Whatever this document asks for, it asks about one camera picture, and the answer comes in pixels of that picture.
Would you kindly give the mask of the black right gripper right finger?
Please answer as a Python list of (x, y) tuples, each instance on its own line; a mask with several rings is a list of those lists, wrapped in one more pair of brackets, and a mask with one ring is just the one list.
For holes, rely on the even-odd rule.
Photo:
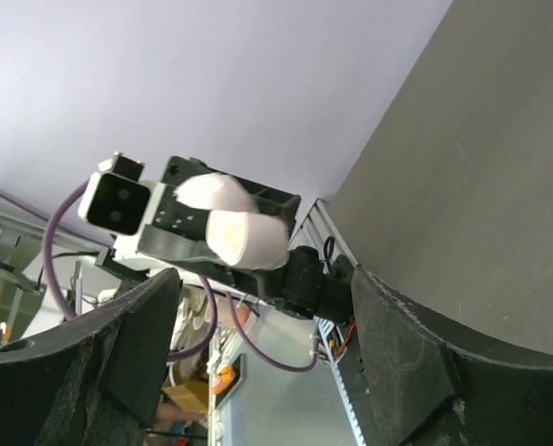
[(553, 355), (482, 334), (356, 267), (377, 445), (553, 445)]

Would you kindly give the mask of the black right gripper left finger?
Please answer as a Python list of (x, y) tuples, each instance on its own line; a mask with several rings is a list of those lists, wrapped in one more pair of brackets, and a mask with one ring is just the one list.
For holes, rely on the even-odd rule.
[(0, 348), (0, 445), (140, 445), (155, 420), (181, 280)]

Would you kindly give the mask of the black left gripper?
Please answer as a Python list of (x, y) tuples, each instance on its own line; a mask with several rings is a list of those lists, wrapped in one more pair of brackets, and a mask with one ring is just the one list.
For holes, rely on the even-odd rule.
[[(138, 228), (137, 251), (227, 286), (236, 284), (230, 268), (207, 246), (209, 212), (179, 202), (176, 186), (189, 177), (223, 172), (196, 158), (172, 156), (163, 172), (162, 183), (141, 183), (151, 194)], [(278, 216), (293, 232), (301, 197), (253, 180), (231, 174), (250, 193), (261, 214)]]

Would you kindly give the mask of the white earbud case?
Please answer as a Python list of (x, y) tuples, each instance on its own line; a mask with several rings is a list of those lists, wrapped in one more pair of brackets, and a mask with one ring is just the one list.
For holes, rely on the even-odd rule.
[(175, 188), (178, 203), (205, 210), (204, 239), (227, 266), (238, 269), (278, 269), (289, 258), (284, 222), (259, 212), (242, 184), (226, 174), (209, 173), (186, 179)]

